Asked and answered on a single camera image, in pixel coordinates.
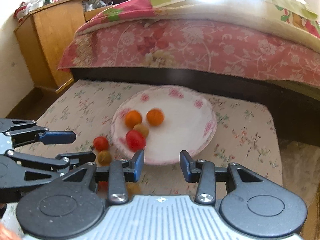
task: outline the ribbed gray panel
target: ribbed gray panel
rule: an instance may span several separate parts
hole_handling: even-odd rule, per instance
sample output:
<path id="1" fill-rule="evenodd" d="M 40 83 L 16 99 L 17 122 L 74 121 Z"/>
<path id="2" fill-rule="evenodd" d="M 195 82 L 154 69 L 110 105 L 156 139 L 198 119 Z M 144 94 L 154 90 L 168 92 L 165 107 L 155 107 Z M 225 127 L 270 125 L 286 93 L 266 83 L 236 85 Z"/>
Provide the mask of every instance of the ribbed gray panel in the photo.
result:
<path id="1" fill-rule="evenodd" d="M 25 240 L 35 240 L 26 236 Z M 225 225 L 214 208 L 189 196 L 135 196 L 112 206 L 101 223 L 73 240 L 247 240 Z M 298 235 L 288 240 L 300 240 Z"/>

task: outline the bed frame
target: bed frame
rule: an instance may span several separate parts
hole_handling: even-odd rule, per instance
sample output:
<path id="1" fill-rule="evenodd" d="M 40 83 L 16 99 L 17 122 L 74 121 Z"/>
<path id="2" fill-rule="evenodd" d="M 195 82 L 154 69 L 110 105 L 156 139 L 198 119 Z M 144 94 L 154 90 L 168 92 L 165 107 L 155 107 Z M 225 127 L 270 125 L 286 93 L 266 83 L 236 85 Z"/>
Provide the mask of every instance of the bed frame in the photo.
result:
<path id="1" fill-rule="evenodd" d="M 75 80 L 179 85 L 265 105 L 279 138 L 320 146 L 320 101 L 264 81 L 197 70 L 146 67 L 73 68 Z"/>

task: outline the plate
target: plate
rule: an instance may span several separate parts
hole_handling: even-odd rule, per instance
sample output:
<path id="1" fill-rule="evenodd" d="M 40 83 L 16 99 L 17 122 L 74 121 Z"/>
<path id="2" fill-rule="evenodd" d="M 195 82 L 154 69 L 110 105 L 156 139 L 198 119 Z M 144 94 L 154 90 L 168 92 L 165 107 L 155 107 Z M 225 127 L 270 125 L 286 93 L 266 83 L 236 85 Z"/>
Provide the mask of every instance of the plate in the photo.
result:
<path id="1" fill-rule="evenodd" d="M 151 127 L 146 120 L 147 112 L 153 108 L 161 109 L 165 116 L 164 122 L 157 127 Z M 149 128 L 145 164 L 178 163 L 182 150 L 187 150 L 193 157 L 208 145 L 217 128 L 211 103 L 198 92 L 179 86 L 152 87 L 127 99 L 113 116 L 112 141 L 127 158 L 134 155 L 125 140 L 129 129 L 124 124 L 124 117 L 130 110 L 139 111 L 142 124 Z"/>

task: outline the red fruit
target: red fruit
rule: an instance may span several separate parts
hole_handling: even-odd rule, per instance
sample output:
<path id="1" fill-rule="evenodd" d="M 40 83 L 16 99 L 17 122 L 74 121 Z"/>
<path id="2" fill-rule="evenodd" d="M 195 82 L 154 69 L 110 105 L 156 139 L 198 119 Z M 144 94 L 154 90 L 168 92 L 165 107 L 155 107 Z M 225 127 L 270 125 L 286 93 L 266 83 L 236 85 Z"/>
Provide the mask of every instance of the red fruit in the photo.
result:
<path id="1" fill-rule="evenodd" d="M 93 147 L 98 151 L 106 151 L 109 149 L 109 142 L 106 137 L 98 136 L 93 140 Z"/>
<path id="2" fill-rule="evenodd" d="M 142 150 L 146 146 L 146 139 L 140 132 L 136 130 L 127 132 L 127 134 L 125 135 L 125 139 L 127 141 L 129 149 L 133 152 Z"/>

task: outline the silver screw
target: silver screw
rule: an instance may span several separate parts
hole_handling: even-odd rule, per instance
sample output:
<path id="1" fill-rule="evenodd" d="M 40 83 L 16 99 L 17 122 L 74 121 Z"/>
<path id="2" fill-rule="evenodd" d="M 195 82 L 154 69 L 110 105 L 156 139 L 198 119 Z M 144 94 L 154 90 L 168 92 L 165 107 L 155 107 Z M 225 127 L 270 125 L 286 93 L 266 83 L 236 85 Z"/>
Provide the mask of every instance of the silver screw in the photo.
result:
<path id="1" fill-rule="evenodd" d="M 210 194 L 200 194 L 197 199 L 200 201 L 200 202 L 203 202 L 203 203 L 207 203 L 207 202 L 210 202 L 213 200 L 213 196 L 210 195 Z"/>
<path id="2" fill-rule="evenodd" d="M 112 202 L 121 203 L 123 201 L 126 201 L 127 197 L 124 193 L 123 194 L 117 193 L 117 194 L 112 194 L 110 197 L 110 200 Z"/>

